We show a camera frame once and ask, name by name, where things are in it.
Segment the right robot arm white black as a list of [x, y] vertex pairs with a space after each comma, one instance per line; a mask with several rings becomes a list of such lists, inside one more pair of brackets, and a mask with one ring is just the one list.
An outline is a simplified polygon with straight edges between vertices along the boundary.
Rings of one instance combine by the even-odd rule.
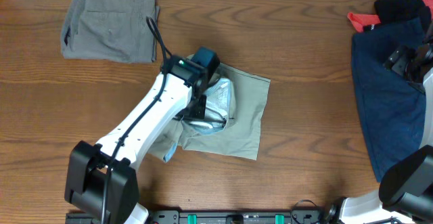
[[333, 204], [326, 223], [432, 222], [432, 31], [417, 19], [352, 38], [361, 129], [379, 188]]

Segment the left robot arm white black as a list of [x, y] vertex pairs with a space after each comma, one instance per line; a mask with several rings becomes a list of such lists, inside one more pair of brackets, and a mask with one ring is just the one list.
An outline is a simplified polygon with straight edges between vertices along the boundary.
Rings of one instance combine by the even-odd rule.
[[192, 58], [172, 55], [147, 95], [110, 133], [70, 153], [64, 199], [101, 223], [145, 223], [137, 171], [162, 130], [174, 118], [202, 121], [210, 79], [220, 60], [205, 47]]

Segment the light khaki shorts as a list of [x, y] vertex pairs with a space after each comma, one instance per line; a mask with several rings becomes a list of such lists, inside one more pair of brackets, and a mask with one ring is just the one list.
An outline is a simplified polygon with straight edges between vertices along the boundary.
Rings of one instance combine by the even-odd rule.
[[205, 91], [204, 120], [171, 120], [149, 149], [168, 162], [180, 146], [256, 160], [271, 80], [220, 64]]

